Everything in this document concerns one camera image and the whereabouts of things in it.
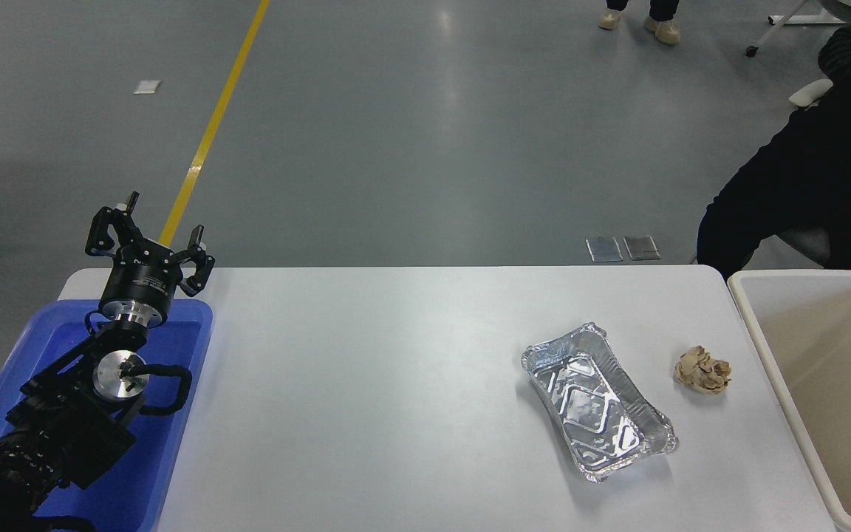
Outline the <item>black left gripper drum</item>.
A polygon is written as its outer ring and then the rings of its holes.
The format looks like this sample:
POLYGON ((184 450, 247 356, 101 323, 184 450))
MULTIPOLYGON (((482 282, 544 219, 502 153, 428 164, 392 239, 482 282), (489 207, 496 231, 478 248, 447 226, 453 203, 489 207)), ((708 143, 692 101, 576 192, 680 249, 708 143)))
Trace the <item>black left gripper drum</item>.
POLYGON ((118 248, 99 300, 99 310, 105 316, 115 316, 124 306, 139 304, 150 307, 152 316, 167 316, 176 287, 182 280, 182 269, 166 264, 166 259, 166 252, 161 257, 128 247, 118 248))

